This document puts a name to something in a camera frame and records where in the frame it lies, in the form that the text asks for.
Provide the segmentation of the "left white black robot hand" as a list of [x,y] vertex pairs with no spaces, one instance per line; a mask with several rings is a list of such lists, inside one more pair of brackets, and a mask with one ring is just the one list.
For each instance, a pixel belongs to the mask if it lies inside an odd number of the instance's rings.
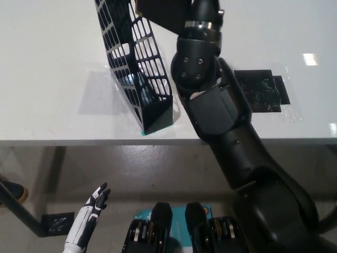
[[90,195],[72,224],[63,252],[86,252],[98,218],[107,206],[106,201],[110,192],[105,182]]

